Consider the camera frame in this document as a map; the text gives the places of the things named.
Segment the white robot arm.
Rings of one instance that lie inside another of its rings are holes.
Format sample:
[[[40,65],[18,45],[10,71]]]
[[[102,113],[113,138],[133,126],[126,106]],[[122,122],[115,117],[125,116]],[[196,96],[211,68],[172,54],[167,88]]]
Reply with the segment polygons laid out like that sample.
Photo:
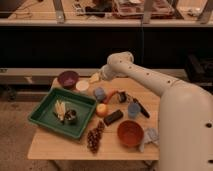
[[[127,76],[160,97],[159,171],[213,171],[213,94],[136,65],[130,52],[109,55],[97,73],[107,81]]]

